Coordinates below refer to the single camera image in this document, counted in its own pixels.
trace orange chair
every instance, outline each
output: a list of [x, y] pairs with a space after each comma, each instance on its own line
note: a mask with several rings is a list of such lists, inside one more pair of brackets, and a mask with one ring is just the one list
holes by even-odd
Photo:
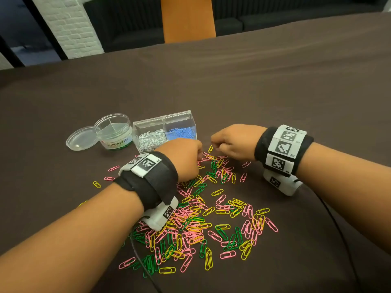
[[216, 37], [212, 0], [161, 0], [165, 43]]

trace black sofa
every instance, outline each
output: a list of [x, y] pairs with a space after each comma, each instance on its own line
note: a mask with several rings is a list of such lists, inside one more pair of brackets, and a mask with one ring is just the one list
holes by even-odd
[[[382, 11], [386, 0], [212, 0], [216, 35], [293, 21]], [[91, 0], [84, 8], [105, 52], [164, 43], [160, 0]]]

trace clear plastic container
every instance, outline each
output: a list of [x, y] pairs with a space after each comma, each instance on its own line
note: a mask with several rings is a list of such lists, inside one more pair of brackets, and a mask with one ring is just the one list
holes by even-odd
[[100, 118], [95, 125], [95, 133], [103, 147], [117, 150], [132, 142], [130, 120], [125, 114], [110, 114]]
[[197, 139], [190, 110], [133, 122], [133, 142], [140, 153], [150, 152], [176, 138]]
[[168, 141], [176, 138], [197, 139], [196, 123], [192, 111], [163, 116], [164, 132]]
[[133, 122], [134, 144], [140, 153], [150, 152], [167, 142], [164, 133], [163, 117]]

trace jar lid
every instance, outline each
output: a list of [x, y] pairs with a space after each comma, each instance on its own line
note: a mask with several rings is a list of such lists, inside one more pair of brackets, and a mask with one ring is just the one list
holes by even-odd
[[81, 151], [92, 147], [98, 141], [94, 126], [89, 126], [76, 130], [65, 143], [71, 150]]

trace forearm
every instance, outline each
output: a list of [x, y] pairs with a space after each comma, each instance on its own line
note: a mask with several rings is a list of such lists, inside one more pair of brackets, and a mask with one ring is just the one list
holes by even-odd
[[391, 253], [391, 168], [313, 143], [297, 177]]
[[2, 292], [88, 292], [144, 212], [111, 184], [0, 257]]

